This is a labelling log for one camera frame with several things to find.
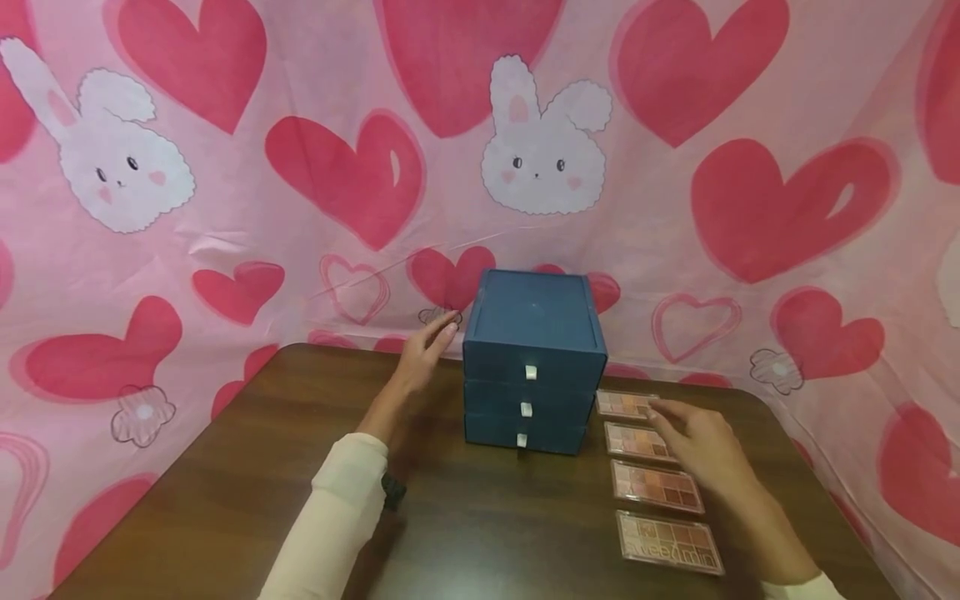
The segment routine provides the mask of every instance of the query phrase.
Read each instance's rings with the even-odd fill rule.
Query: bunny ear
[[[581,80],[557,94],[543,112],[544,119],[567,118],[578,130],[601,132],[610,121],[613,100],[603,87]]]
[[[147,88],[126,75],[94,69],[80,84],[80,110],[106,110],[124,121],[150,121],[156,116]]]
[[[0,59],[36,119],[58,142],[77,123],[80,114],[67,100],[47,63],[18,37],[0,40]]]
[[[498,131],[516,123],[540,120],[537,84],[519,56],[503,57],[493,64],[490,102],[493,106],[493,125]]]

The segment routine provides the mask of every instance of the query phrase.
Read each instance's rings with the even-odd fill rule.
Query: white sleeve
[[[843,600],[826,573],[799,586],[774,586],[761,582],[766,600]]]
[[[330,448],[260,600],[336,600],[373,535],[386,494],[387,446],[351,433]]]

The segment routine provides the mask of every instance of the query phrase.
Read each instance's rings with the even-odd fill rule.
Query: white bunny
[[[600,198],[606,159],[587,132],[607,127],[610,93],[590,81],[568,85],[540,114],[534,76],[519,56],[493,64],[493,139],[483,182],[498,203],[528,214],[587,210]]]
[[[140,231],[193,196],[193,175],[177,146],[135,123],[155,117],[143,85],[94,69],[80,84],[77,110],[50,67],[20,39],[0,39],[0,58],[60,145],[60,168],[94,219],[119,233]]]

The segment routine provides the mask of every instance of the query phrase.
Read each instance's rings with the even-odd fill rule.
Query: pink backdrop
[[[955,595],[956,3],[0,0],[0,37],[4,598],[278,348],[397,351],[494,265],[588,274],[611,372],[763,398],[900,593]]]

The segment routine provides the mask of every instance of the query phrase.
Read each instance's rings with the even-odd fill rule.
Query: brown tabletop
[[[160,478],[51,600],[255,598],[327,451],[352,431],[396,357],[285,348]],[[607,378],[722,412],[813,558],[849,600],[897,598],[769,409],[734,390]],[[730,517],[706,497],[727,575],[625,561],[603,421],[576,457],[466,444],[463,373],[443,361],[392,448],[408,486],[345,598],[489,600],[760,597]]]

